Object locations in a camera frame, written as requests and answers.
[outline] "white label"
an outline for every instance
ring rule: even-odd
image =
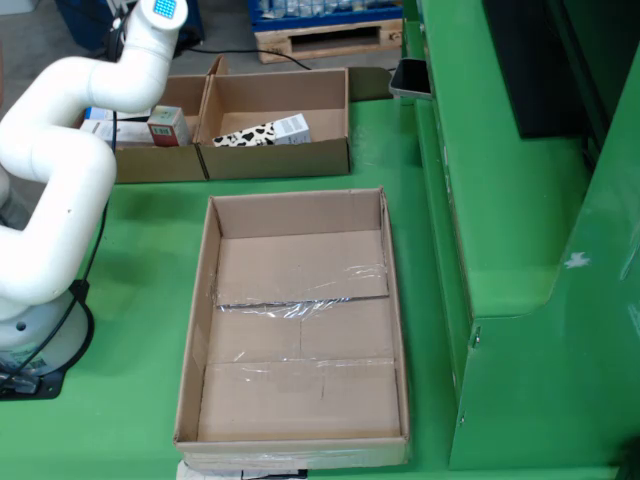
[[[173,137],[173,133],[171,132],[171,129],[168,127],[156,127],[156,126],[152,126],[151,130],[153,131],[154,134],[156,135],[164,135],[166,137]]]

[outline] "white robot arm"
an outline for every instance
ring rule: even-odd
[[[88,327],[78,305],[49,343],[43,339],[74,308],[68,288],[109,198],[116,162],[105,142],[70,126],[90,106],[131,113],[155,106],[187,14],[186,0],[139,0],[118,63],[56,62],[0,122],[0,207],[9,193],[1,167],[46,184],[24,230],[0,223],[0,387],[18,373],[52,372],[79,351]],[[20,366],[25,362],[28,368]]]

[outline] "green surface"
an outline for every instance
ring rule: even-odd
[[[407,58],[417,58],[420,60],[424,60],[426,58],[424,52],[424,40],[422,32],[420,31],[420,22],[418,21],[407,21],[404,25],[404,35],[407,52],[405,52],[404,57]]]
[[[422,0],[454,214],[476,318],[549,298],[588,184],[573,139],[522,140],[482,0]]]
[[[2,478],[175,478],[179,455],[171,437],[207,197],[380,184],[397,256],[413,458],[407,466],[312,476],[611,478],[608,469],[446,471],[456,408],[414,108],[385,100],[355,104],[351,112],[350,176],[115,188],[90,278],[94,343],[58,399],[0,405]]]
[[[567,246],[582,268],[558,280],[573,375],[595,436],[615,455],[640,434],[640,51]]]

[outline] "green table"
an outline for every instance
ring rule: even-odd
[[[2,478],[175,478],[173,423],[207,197],[379,185],[389,200],[398,263],[413,458],[406,466],[312,476],[608,478],[606,469],[446,472],[456,404],[414,107],[365,102],[352,105],[351,115],[350,176],[114,189],[90,278],[93,344],[58,399],[0,404]]]

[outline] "wooden pallet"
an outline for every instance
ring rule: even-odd
[[[297,60],[306,60],[400,48],[402,20],[271,30],[256,32],[255,35],[260,50],[284,53]],[[269,53],[259,55],[262,63],[287,61],[284,57]]]

